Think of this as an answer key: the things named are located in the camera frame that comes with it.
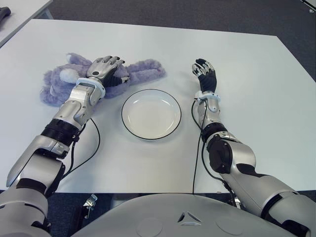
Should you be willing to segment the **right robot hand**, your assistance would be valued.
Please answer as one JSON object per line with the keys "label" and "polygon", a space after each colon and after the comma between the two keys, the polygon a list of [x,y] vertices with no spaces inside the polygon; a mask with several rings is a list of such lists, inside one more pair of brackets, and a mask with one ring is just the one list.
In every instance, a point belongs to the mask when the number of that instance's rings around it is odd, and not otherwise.
{"label": "right robot hand", "polygon": [[192,72],[198,78],[202,93],[215,92],[217,78],[211,63],[201,58],[196,59],[195,63],[192,64]]}

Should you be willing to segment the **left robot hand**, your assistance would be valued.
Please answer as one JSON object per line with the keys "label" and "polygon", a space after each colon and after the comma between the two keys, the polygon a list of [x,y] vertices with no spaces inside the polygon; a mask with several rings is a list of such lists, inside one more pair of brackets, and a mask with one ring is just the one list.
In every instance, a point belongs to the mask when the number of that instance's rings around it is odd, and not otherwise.
{"label": "left robot hand", "polygon": [[86,76],[90,79],[99,80],[104,87],[114,87],[130,81],[130,76],[116,76],[115,73],[125,61],[118,56],[106,56],[97,58],[88,68]]}

